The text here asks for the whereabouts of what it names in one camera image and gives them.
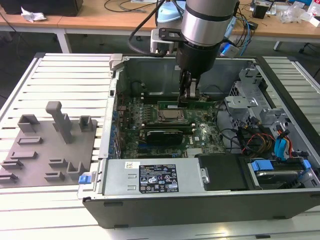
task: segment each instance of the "blue object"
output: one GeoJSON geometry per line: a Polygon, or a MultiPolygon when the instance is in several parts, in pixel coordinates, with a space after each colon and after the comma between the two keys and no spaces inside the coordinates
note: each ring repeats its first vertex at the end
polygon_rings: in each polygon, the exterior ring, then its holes
{"type": "Polygon", "coordinates": [[[305,159],[302,161],[302,163],[303,163],[306,170],[311,168],[311,164],[308,160],[305,159]]]}
{"type": "Polygon", "coordinates": [[[287,147],[287,141],[283,138],[277,138],[274,144],[274,154],[277,158],[285,161],[285,150],[287,147]]]}
{"type": "Polygon", "coordinates": [[[271,164],[270,160],[255,160],[251,163],[251,166],[253,168],[253,171],[271,171],[274,169],[274,167],[271,164]]]}
{"type": "Polygon", "coordinates": [[[310,6],[310,4],[312,3],[313,0],[289,0],[289,2],[291,2],[291,3],[295,2],[295,1],[310,6]]]}
{"type": "MultiPolygon", "coordinates": [[[[182,8],[186,8],[186,2],[185,1],[176,1],[176,3],[182,8]]],[[[158,23],[169,23],[174,20],[177,20],[180,18],[179,12],[176,8],[176,6],[170,1],[165,2],[162,4],[158,11],[158,23]]]]}
{"type": "Polygon", "coordinates": [[[222,54],[224,55],[227,51],[228,51],[228,48],[230,47],[230,43],[227,43],[225,46],[224,46],[224,49],[222,50],[222,54]]]}
{"type": "Polygon", "coordinates": [[[228,27],[226,28],[224,36],[228,39],[231,36],[233,29],[235,28],[237,18],[235,16],[232,17],[228,27]]]}
{"type": "Polygon", "coordinates": [[[79,177],[79,184],[91,184],[91,176],[89,175],[81,175],[79,177]]]}

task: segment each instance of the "blue latch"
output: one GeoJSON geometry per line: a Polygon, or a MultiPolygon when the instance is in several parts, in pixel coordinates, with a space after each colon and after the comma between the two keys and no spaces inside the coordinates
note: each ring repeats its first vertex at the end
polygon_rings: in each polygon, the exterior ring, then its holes
{"type": "Polygon", "coordinates": [[[302,161],[302,163],[303,163],[303,165],[304,165],[306,170],[311,168],[311,164],[310,164],[310,162],[308,160],[304,159],[302,161]]]}
{"type": "Polygon", "coordinates": [[[81,175],[79,177],[79,184],[91,184],[91,176],[90,175],[81,175]]]}
{"type": "Polygon", "coordinates": [[[270,160],[255,160],[251,163],[251,166],[253,168],[253,171],[271,171],[274,169],[274,167],[271,164],[270,160]]]}

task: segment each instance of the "wire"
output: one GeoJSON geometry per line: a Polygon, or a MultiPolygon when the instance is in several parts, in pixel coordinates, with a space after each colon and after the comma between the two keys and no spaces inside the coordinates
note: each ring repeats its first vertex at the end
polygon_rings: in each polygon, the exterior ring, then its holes
{"type": "Polygon", "coordinates": [[[3,95],[0,95],[0,97],[1,97],[1,98],[4,98],[4,99],[8,99],[7,97],[5,97],[5,96],[3,96],[3,95]]]}
{"type": "Polygon", "coordinates": [[[242,56],[242,54],[244,54],[244,52],[246,51],[248,44],[250,43],[249,42],[249,40],[251,39],[251,37],[250,37],[250,26],[249,26],[249,23],[248,23],[246,18],[243,18],[243,17],[236,17],[236,18],[245,21],[245,24],[246,24],[246,27],[247,27],[247,36],[245,37],[245,43],[244,43],[244,46],[243,46],[242,51],[240,53],[240,56],[242,56]]]}
{"type": "Polygon", "coordinates": [[[34,51],[33,47],[22,37],[22,33],[17,32],[17,30],[7,21],[7,19],[2,15],[1,12],[0,12],[0,16],[3,18],[3,20],[6,22],[6,24],[8,24],[10,28],[12,28],[12,30],[14,32],[16,32],[17,34],[20,35],[20,38],[25,42],[25,44],[27,44],[28,47],[34,51]]]}
{"type": "Polygon", "coordinates": [[[309,49],[311,49],[311,50],[314,51],[315,53],[320,54],[320,52],[314,50],[314,49],[313,49],[312,47],[310,47],[309,45],[307,45],[306,47],[309,48],[309,49]]]}
{"type": "MultiPolygon", "coordinates": [[[[240,9],[239,6],[238,6],[238,10],[239,10],[239,12],[237,12],[237,14],[239,14],[239,15],[244,19],[245,16],[242,14],[241,9],[240,9]]],[[[242,40],[242,38],[244,37],[245,32],[246,32],[246,23],[245,23],[245,21],[243,20],[241,23],[242,23],[242,25],[243,25],[243,31],[242,31],[241,37],[240,37],[240,38],[238,39],[238,41],[236,42],[236,45],[237,45],[237,46],[239,45],[240,41],[242,40]]]]}
{"type": "Polygon", "coordinates": [[[308,42],[308,45],[311,45],[312,47],[315,47],[315,48],[320,48],[320,46],[316,46],[316,45],[313,45],[313,44],[311,44],[310,42],[308,42]]]}
{"type": "Polygon", "coordinates": [[[128,13],[128,12],[137,12],[136,10],[139,10],[139,9],[142,9],[142,8],[145,8],[145,7],[148,7],[150,5],[153,5],[153,4],[156,4],[156,3],[149,3],[147,5],[144,5],[144,6],[140,6],[140,7],[136,7],[136,8],[133,8],[133,9],[127,9],[125,7],[122,6],[122,4],[125,4],[125,3],[128,3],[130,2],[130,0],[127,0],[127,1],[124,1],[122,3],[119,4],[119,7],[122,9],[122,10],[114,10],[114,9],[110,9],[107,7],[107,4],[110,2],[111,0],[107,0],[105,3],[104,3],[104,8],[111,11],[111,12],[114,12],[114,13],[128,13]]]}
{"type": "MultiPolygon", "coordinates": [[[[155,7],[157,8],[158,7],[158,4],[159,4],[159,0],[156,0],[156,3],[155,3],[155,7]]],[[[158,27],[158,14],[159,14],[159,9],[155,12],[155,25],[158,27]]]]}
{"type": "Polygon", "coordinates": [[[207,88],[209,88],[209,87],[215,87],[215,88],[218,89],[222,94],[225,94],[225,92],[222,91],[221,88],[220,88],[219,86],[215,85],[215,84],[210,84],[210,85],[206,86],[206,87],[204,88],[203,92],[205,92],[205,90],[206,90],[207,88]]]}
{"type": "Polygon", "coordinates": [[[178,13],[179,13],[179,15],[180,15],[180,18],[182,19],[183,16],[182,16],[182,13],[181,13],[181,11],[180,11],[180,7],[179,7],[178,3],[176,2],[176,0],[171,0],[171,1],[172,1],[172,3],[175,5],[175,7],[176,7],[176,9],[177,9],[177,11],[178,11],[178,13]]]}
{"type": "MultiPolygon", "coordinates": [[[[280,135],[282,134],[283,132],[281,130],[278,130],[277,133],[280,135]]],[[[288,136],[285,136],[283,139],[286,140],[286,142],[288,143],[288,150],[289,150],[289,157],[292,158],[292,147],[293,147],[293,144],[292,144],[292,141],[290,140],[290,138],[288,136]]]]}
{"type": "MultiPolygon", "coordinates": [[[[223,131],[225,131],[225,130],[234,131],[235,129],[233,129],[233,128],[225,128],[225,129],[222,129],[221,132],[223,132],[223,131]]],[[[232,141],[232,140],[230,140],[230,147],[226,147],[226,148],[225,148],[225,149],[230,149],[229,153],[231,153],[231,151],[232,151],[233,149],[236,149],[236,147],[232,147],[232,144],[233,144],[233,141],[232,141]]]]}
{"type": "Polygon", "coordinates": [[[162,6],[162,4],[165,2],[166,0],[161,0],[160,3],[158,4],[158,6],[155,7],[155,9],[152,10],[152,12],[135,28],[135,30],[130,34],[129,36],[129,39],[128,39],[128,46],[131,50],[139,53],[139,54],[142,54],[142,55],[145,55],[145,56],[148,56],[148,57],[154,57],[154,58],[163,58],[165,55],[166,55],[166,52],[162,52],[160,54],[158,53],[151,53],[149,51],[145,51],[145,50],[142,50],[142,49],[139,49],[138,47],[134,46],[131,41],[132,41],[132,38],[134,37],[134,35],[139,31],[139,29],[145,25],[145,23],[153,16],[153,14],[155,14],[156,11],[159,10],[159,8],[162,6]]]}
{"type": "Polygon", "coordinates": [[[171,0],[173,2],[173,4],[175,5],[176,9],[178,10],[178,12],[180,11],[182,14],[185,13],[185,10],[179,6],[179,4],[177,3],[177,0],[171,0]]]}
{"type": "Polygon", "coordinates": [[[19,59],[20,62],[28,65],[29,63],[24,61],[24,60],[22,60],[20,55],[19,55],[19,44],[20,44],[21,36],[22,36],[22,33],[19,35],[18,43],[16,44],[16,48],[15,48],[15,53],[16,53],[16,57],[19,59]]]}
{"type": "Polygon", "coordinates": [[[10,76],[12,76],[12,77],[16,77],[15,75],[13,75],[13,74],[10,73],[10,72],[7,72],[7,71],[4,70],[3,68],[0,68],[0,71],[3,72],[4,74],[10,75],[10,76]]]}
{"type": "Polygon", "coordinates": [[[215,116],[214,116],[214,122],[215,122],[215,126],[216,126],[216,130],[218,131],[218,133],[220,133],[225,139],[230,140],[231,142],[233,142],[234,144],[236,144],[237,146],[241,147],[240,143],[236,142],[235,140],[233,140],[232,138],[228,137],[227,135],[225,135],[222,131],[220,131],[219,126],[218,126],[218,113],[219,110],[222,106],[222,104],[224,103],[224,101],[222,100],[221,103],[219,104],[215,116]]]}
{"type": "Polygon", "coordinates": [[[315,78],[319,72],[320,72],[320,68],[315,72],[315,74],[313,75],[313,78],[315,78]]]}

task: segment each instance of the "wooden desk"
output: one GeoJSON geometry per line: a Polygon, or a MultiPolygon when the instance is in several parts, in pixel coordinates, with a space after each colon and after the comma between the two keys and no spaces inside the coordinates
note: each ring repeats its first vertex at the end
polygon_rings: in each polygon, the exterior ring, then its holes
{"type": "MultiPolygon", "coordinates": [[[[124,0],[112,0],[107,7],[122,11],[118,4],[124,0]]],[[[83,0],[83,6],[77,17],[64,16],[58,23],[59,28],[71,29],[104,29],[104,30],[134,30],[156,7],[155,4],[143,8],[147,13],[139,12],[112,12],[105,9],[106,0],[83,0]]],[[[142,4],[125,3],[128,9],[141,7],[142,4]]],[[[142,31],[151,31],[156,28],[155,18],[152,17],[142,28],[142,31]]]]}
{"type": "MultiPolygon", "coordinates": [[[[0,7],[0,12],[3,17],[13,27],[28,27],[28,28],[57,28],[58,22],[62,16],[45,16],[47,19],[43,21],[29,22],[25,20],[21,15],[6,14],[6,11],[0,7]]],[[[8,26],[6,21],[0,16],[0,26],[8,26]]]]}
{"type": "MultiPolygon", "coordinates": [[[[244,5],[249,4],[251,0],[241,0],[240,2],[241,12],[243,15],[245,15],[248,21],[259,24],[254,33],[254,36],[256,37],[292,38],[291,40],[293,41],[294,39],[298,39],[299,41],[297,42],[305,42],[301,41],[301,39],[320,38],[320,28],[313,26],[309,22],[302,21],[302,23],[281,23],[278,17],[275,15],[266,15],[264,19],[252,18],[252,12],[248,11],[250,7],[246,6],[244,8],[244,5]]],[[[241,35],[242,31],[243,26],[239,21],[237,21],[233,34],[241,35]]]]}
{"type": "MultiPolygon", "coordinates": [[[[71,53],[71,48],[67,34],[98,34],[98,35],[130,35],[154,9],[155,5],[150,5],[144,10],[147,13],[139,12],[112,12],[104,8],[106,0],[83,0],[83,6],[77,17],[67,16],[47,16],[48,20],[39,22],[27,22],[20,15],[7,15],[1,8],[3,16],[14,26],[18,32],[38,32],[57,34],[63,53],[71,53]]],[[[112,0],[107,7],[120,10],[119,3],[124,0],[112,0]]],[[[251,0],[240,0],[242,9],[251,0]]],[[[125,3],[128,9],[142,6],[137,3],[125,3]]],[[[266,16],[264,19],[252,18],[252,12],[248,11],[249,6],[242,10],[242,13],[249,21],[259,24],[254,33],[254,39],[261,41],[280,42],[300,42],[300,43],[320,43],[320,28],[314,27],[311,23],[282,24],[276,16],[266,16]]],[[[152,17],[136,34],[137,36],[150,36],[151,30],[156,28],[155,18],[152,17]]],[[[0,18],[0,31],[12,31],[7,23],[0,18]]],[[[241,35],[243,26],[237,22],[233,37],[241,35]]]]}

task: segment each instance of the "warning label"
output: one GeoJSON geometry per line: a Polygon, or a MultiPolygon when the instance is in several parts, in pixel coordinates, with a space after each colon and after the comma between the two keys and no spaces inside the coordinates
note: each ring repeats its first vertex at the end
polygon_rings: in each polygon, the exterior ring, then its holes
{"type": "Polygon", "coordinates": [[[140,165],[139,179],[139,191],[142,194],[179,192],[175,164],[140,165]]]}

